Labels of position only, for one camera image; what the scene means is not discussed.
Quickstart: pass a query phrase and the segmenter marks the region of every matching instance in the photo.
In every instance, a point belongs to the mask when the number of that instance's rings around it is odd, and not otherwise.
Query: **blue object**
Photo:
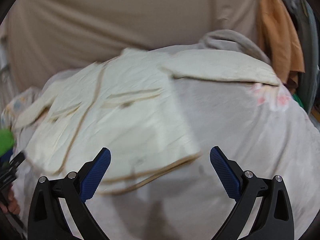
[[[13,154],[13,148],[10,149],[9,151],[7,151],[4,155],[2,155],[2,156],[0,157],[0,163],[9,162],[12,154]]]
[[[223,158],[219,151],[214,147],[210,151],[210,161],[227,192],[228,197],[238,202],[241,197],[240,181],[228,165],[228,160]]]
[[[81,182],[80,199],[83,203],[93,197],[110,162],[111,153],[108,149],[105,149]]]

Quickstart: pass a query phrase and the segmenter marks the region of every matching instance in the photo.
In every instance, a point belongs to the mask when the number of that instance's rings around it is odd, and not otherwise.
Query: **green cloth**
[[[296,102],[298,102],[299,106],[301,106],[304,109],[304,106],[303,106],[300,98],[298,97],[298,95],[297,94],[293,94],[292,97]]]
[[[0,129],[0,157],[9,151],[14,145],[12,132],[7,129]]]

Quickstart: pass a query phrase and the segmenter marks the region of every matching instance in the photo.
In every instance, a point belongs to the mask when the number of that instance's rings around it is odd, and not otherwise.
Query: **finger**
[[[13,199],[8,206],[8,210],[12,213],[17,206],[18,206],[17,200]]]
[[[12,201],[14,200],[14,192],[12,189],[9,189],[9,192],[8,192],[8,199],[9,201]]]
[[[4,214],[6,214],[6,213],[8,212],[7,207],[6,207],[5,205],[3,205],[1,202],[0,202],[0,207],[1,207],[2,212],[3,212]]]
[[[15,215],[19,215],[20,214],[20,207],[19,205],[16,207],[16,209],[12,212],[12,214],[15,214]]]

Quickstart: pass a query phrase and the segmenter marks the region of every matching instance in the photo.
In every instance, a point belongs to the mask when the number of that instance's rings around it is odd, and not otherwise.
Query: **bedsheet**
[[[259,177],[279,174],[284,178],[295,239],[299,239],[320,208],[320,134],[287,89],[192,79],[177,79],[174,85],[204,154],[132,192],[96,193],[86,204],[107,236],[130,240],[211,239],[235,204],[227,197],[209,160],[210,149],[218,145],[243,170]],[[22,219],[27,222],[41,174],[24,162],[18,176],[13,188]],[[65,203],[62,208],[71,231],[80,237]],[[253,221],[250,216],[242,236],[248,234]]]

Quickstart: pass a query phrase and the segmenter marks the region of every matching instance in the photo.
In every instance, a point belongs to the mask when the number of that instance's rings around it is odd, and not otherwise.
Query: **metal screw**
[[[69,179],[74,179],[76,176],[77,176],[77,173],[74,172],[74,171],[72,171],[72,172],[70,172],[70,173],[68,174],[68,178],[69,178]]]
[[[280,175],[276,175],[276,181],[281,182],[282,181],[282,177]]]
[[[46,179],[47,179],[47,178],[46,178],[45,176],[42,176],[42,177],[39,179],[39,182],[40,182],[40,183],[44,183]]]
[[[253,177],[253,173],[251,171],[246,171],[244,174],[245,174],[245,176],[247,178],[252,178]]]

